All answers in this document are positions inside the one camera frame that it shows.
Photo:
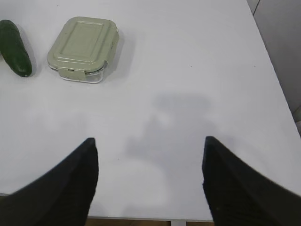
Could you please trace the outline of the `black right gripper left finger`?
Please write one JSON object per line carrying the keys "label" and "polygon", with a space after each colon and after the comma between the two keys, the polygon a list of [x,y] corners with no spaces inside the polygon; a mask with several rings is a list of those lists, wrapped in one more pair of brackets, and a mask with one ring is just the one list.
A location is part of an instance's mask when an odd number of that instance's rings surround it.
{"label": "black right gripper left finger", "polygon": [[4,196],[2,226],[83,226],[98,181],[94,138],[86,139],[46,174]]}

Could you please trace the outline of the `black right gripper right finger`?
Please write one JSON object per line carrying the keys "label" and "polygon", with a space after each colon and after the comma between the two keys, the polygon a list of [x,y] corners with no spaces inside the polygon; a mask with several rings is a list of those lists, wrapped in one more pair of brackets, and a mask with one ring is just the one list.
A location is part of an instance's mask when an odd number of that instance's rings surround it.
{"label": "black right gripper right finger", "polygon": [[207,136],[203,190],[216,226],[299,226],[301,198]]}

